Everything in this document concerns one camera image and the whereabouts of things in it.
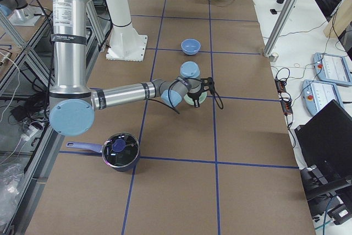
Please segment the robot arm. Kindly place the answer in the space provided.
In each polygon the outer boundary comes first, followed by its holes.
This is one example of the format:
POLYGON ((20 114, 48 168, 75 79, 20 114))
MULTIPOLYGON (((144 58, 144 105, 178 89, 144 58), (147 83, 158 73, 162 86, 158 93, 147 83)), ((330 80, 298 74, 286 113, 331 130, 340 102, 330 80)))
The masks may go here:
MULTIPOLYGON (((76 136, 93 124, 95 111, 126 103, 160 97, 170 107, 190 98, 195 107, 205 93, 195 62, 181 65, 174 81, 157 79, 151 82, 112 89, 88 88, 86 81, 86 24, 91 23, 98 38, 103 39, 96 16, 91 14, 92 0, 52 0, 54 78, 50 88, 49 122, 59 134, 76 136)), ((128 0, 106 0, 112 23, 108 59, 141 61, 147 36, 133 27, 128 0)))

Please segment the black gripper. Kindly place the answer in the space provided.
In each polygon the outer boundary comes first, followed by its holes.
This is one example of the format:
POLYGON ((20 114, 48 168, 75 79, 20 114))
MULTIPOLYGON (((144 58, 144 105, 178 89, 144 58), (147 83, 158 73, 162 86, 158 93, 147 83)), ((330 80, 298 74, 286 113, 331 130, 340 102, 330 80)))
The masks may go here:
POLYGON ((200 107, 199 101, 200 101, 201 95, 202 95, 201 90, 199 90, 197 92, 188 92, 187 93, 187 96, 193 100, 194 107, 200 107))

